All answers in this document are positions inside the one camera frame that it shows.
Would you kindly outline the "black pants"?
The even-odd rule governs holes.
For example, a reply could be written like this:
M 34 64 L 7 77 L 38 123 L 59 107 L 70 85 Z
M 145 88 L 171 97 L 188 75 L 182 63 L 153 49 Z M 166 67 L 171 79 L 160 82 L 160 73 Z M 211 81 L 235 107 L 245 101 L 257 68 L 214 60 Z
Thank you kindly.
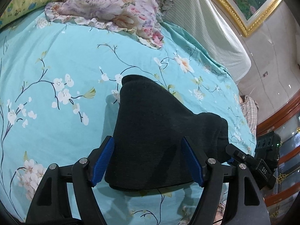
M 122 79 L 113 133 L 114 152 L 105 173 L 112 189 L 142 191 L 192 181 L 182 151 L 183 137 L 221 163 L 228 123 L 214 113 L 195 114 L 166 89 L 140 75 Z

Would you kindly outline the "wooden framed door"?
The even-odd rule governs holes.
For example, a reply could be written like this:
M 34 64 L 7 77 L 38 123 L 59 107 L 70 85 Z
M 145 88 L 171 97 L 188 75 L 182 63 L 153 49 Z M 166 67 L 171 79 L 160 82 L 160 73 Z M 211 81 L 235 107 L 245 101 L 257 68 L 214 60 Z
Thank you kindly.
M 281 138 L 279 164 L 275 170 L 274 188 L 263 195 L 271 224 L 279 224 L 299 195 L 299 92 L 257 126 L 258 137 L 269 132 L 275 132 Z

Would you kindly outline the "plaid cloth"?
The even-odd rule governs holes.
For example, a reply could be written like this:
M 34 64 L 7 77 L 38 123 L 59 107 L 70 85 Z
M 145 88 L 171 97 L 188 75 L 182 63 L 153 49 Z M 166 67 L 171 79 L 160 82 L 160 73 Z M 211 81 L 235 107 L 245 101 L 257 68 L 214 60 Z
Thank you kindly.
M 257 102 L 248 95 L 241 95 L 239 97 L 239 104 L 242 113 L 247 121 L 252 135 L 255 137 L 257 133 L 258 111 L 259 107 Z

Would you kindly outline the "turquoise floral bed sheet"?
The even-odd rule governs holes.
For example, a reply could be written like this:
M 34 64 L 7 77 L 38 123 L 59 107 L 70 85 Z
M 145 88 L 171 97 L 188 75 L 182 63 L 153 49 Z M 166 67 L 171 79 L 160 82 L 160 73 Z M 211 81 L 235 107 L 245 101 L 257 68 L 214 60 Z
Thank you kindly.
M 73 164 L 113 134 L 126 75 L 226 119 L 230 142 L 254 153 L 227 69 L 179 26 L 163 23 L 162 33 L 156 50 L 127 33 L 49 22 L 43 9 L 1 31 L 1 202 L 18 221 L 51 163 Z

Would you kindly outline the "striped white headboard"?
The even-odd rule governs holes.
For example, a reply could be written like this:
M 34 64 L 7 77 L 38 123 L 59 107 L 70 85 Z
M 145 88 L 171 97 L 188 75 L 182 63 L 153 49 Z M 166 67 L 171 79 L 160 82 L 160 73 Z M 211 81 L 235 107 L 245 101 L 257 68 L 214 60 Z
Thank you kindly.
M 214 60 L 227 68 L 234 82 L 239 83 L 250 70 L 250 58 L 211 0 L 173 2 L 164 19 L 191 34 Z

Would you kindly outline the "pink floral pillow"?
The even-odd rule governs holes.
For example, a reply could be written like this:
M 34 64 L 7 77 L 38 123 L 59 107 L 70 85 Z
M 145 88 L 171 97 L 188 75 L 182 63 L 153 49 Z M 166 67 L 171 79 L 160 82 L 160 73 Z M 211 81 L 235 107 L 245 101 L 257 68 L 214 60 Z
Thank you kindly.
M 58 0 L 45 6 L 48 21 L 127 32 L 153 49 L 163 46 L 163 16 L 173 0 Z

